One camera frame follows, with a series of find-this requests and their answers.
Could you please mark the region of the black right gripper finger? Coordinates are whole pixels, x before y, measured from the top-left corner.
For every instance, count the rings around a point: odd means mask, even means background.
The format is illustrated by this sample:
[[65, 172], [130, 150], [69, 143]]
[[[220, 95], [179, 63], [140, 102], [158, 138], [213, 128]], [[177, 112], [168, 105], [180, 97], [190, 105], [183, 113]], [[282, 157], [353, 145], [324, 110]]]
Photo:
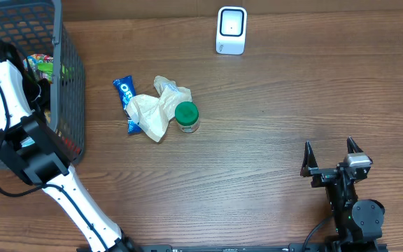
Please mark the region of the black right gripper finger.
[[304, 159], [302, 163], [302, 172], [309, 172], [311, 170], [318, 169], [315, 155], [310, 144], [310, 141], [306, 141], [304, 146]]
[[346, 140], [348, 154], [351, 153], [362, 153], [363, 150], [356, 144], [351, 136], [349, 136]]

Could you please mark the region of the green lid jar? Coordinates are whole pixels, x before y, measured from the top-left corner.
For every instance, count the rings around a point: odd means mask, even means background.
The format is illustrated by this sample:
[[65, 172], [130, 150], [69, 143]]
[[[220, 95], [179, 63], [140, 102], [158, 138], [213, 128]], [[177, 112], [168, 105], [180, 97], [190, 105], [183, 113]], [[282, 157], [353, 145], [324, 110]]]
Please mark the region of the green lid jar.
[[181, 102], [175, 108], [175, 120], [184, 133], [193, 133], [199, 127], [199, 111], [191, 101]]

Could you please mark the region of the beige paper bag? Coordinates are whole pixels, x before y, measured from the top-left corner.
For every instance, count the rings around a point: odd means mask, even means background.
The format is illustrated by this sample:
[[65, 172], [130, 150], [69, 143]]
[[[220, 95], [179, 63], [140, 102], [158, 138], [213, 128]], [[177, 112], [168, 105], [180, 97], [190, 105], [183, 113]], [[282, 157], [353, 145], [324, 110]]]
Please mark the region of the beige paper bag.
[[186, 87], [178, 87], [174, 80], [156, 76], [153, 83], [159, 97], [138, 94], [127, 105], [127, 115], [148, 137], [160, 142], [169, 121], [175, 117], [175, 109], [182, 102], [191, 102], [192, 93]]

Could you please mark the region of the blue Oreo cookie pack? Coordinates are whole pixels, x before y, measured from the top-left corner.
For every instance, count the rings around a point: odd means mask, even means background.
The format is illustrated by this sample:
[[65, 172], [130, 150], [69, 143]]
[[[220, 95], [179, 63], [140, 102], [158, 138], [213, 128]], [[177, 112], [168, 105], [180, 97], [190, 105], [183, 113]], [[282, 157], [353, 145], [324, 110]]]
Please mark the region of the blue Oreo cookie pack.
[[136, 90], [131, 76], [125, 76], [123, 78], [115, 79], [113, 86], [118, 91], [122, 109], [127, 116], [127, 133], [138, 134], [141, 133], [141, 128], [131, 119], [127, 112], [127, 106], [130, 100], [136, 96]]

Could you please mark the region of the green snack packet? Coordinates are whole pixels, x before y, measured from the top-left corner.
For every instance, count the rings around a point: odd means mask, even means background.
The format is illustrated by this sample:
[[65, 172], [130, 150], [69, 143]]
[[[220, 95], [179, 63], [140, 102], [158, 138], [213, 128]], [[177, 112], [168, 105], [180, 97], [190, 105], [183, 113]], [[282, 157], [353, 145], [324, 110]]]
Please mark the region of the green snack packet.
[[46, 79], [52, 84], [53, 57], [44, 54], [33, 54], [23, 60], [24, 68], [32, 70], [35, 81]]

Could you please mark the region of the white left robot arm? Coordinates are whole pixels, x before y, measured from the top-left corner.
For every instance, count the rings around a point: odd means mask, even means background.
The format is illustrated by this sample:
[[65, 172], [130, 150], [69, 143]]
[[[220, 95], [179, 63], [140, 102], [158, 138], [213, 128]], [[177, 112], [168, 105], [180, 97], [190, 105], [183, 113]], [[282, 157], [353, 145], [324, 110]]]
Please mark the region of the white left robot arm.
[[43, 93], [14, 45], [0, 41], [0, 161], [31, 188], [7, 197], [42, 190], [55, 200], [83, 233], [89, 251], [137, 251], [134, 242], [92, 199], [72, 155], [52, 131], [41, 110]]

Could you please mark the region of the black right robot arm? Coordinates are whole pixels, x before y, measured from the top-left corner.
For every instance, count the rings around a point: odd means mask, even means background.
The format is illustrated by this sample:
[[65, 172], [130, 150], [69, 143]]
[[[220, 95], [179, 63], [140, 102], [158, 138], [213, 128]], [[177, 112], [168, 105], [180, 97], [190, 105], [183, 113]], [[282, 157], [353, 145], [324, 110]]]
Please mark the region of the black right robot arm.
[[374, 199], [359, 200], [355, 184], [366, 179], [373, 160], [347, 138], [347, 154], [335, 168], [320, 168], [309, 141], [304, 145], [300, 175], [311, 177], [313, 188], [324, 188], [337, 235], [325, 239], [325, 251], [379, 251], [385, 208]]

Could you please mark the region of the white barcode scanner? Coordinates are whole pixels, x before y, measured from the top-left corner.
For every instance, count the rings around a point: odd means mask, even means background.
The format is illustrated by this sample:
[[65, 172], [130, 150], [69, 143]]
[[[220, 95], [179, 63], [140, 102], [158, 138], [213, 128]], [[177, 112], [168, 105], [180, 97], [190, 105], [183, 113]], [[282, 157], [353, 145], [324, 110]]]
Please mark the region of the white barcode scanner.
[[246, 44], [247, 11], [223, 6], [218, 11], [215, 50], [223, 55], [242, 55]]

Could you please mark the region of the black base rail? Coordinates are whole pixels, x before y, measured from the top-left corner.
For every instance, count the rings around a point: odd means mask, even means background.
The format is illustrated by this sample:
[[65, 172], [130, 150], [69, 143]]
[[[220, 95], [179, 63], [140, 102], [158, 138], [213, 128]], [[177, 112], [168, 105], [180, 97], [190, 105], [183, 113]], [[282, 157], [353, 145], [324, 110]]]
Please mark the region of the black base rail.
[[[282, 246], [170, 246], [170, 245], [147, 245], [141, 246], [143, 252], [300, 252], [302, 243], [291, 243]], [[309, 243], [306, 252], [328, 251], [324, 244]], [[379, 244], [378, 251], [389, 252], [386, 244]]]

